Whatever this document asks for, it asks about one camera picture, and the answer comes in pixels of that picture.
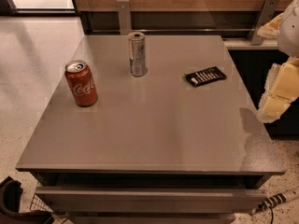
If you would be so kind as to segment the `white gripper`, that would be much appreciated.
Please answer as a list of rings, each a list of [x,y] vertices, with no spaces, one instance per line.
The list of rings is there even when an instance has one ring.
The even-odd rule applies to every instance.
[[[274,63],[264,84],[258,107],[258,119],[272,123],[299,97],[299,0],[293,0],[284,13],[261,26],[257,35],[278,38],[278,49],[291,58],[282,65]]]

